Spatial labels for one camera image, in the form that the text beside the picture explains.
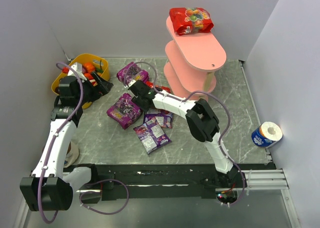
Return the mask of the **purple candy bag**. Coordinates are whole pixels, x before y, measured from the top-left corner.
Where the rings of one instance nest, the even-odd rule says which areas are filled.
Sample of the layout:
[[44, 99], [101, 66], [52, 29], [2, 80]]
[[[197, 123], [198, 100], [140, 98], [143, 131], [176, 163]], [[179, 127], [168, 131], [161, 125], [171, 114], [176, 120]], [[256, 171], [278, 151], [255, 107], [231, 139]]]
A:
[[131, 62], [117, 72], [116, 77], [127, 88], [132, 80], [149, 81], [149, 73], [141, 69], [136, 63]]
[[132, 96], [129, 93], [124, 93], [106, 113], [126, 130], [140, 118], [142, 111], [140, 107], [132, 101]]

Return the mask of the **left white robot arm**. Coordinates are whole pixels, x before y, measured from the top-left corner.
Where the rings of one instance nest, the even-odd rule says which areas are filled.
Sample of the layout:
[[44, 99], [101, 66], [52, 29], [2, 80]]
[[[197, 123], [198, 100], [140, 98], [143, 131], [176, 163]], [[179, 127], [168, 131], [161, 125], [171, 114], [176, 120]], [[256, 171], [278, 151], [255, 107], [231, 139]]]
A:
[[51, 112], [45, 148], [36, 168], [29, 177], [22, 178], [19, 185], [31, 211], [68, 210], [74, 193], [83, 185], [98, 180], [94, 164], [78, 165], [69, 175], [63, 176], [65, 157], [83, 114], [83, 104], [108, 94], [113, 86], [96, 72], [91, 75], [96, 84], [87, 79], [79, 83], [74, 75], [58, 81], [58, 96]]

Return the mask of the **red candy bag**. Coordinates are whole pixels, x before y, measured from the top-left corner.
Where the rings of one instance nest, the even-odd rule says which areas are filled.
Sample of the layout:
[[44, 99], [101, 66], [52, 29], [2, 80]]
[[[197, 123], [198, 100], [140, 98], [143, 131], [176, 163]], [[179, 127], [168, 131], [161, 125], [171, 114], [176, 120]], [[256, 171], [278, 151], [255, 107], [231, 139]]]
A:
[[[146, 84], [150, 87], [153, 88], [154, 84], [150, 81], [146, 81]], [[168, 93], [171, 93], [171, 89], [169, 87], [165, 87], [165, 86], [159, 86], [159, 85], [155, 85], [156, 89], [161, 91], [161, 90], [165, 90]]]
[[214, 27], [209, 12], [203, 8], [172, 8], [169, 17], [174, 32], [179, 36], [210, 33]]

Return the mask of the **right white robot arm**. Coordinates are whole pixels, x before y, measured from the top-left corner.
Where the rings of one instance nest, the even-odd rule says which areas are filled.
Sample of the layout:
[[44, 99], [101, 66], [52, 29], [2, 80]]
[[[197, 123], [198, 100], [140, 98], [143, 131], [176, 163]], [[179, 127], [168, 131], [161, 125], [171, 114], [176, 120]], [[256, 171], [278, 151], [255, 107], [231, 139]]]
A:
[[143, 111], [162, 109], [187, 121], [192, 137], [202, 142], [209, 151], [216, 171], [222, 176], [223, 186], [246, 187], [244, 173], [223, 144], [222, 136], [226, 131], [220, 133], [219, 119], [205, 99], [181, 98], [161, 88], [150, 88], [142, 81], [131, 81], [127, 86], [134, 95], [132, 101]]

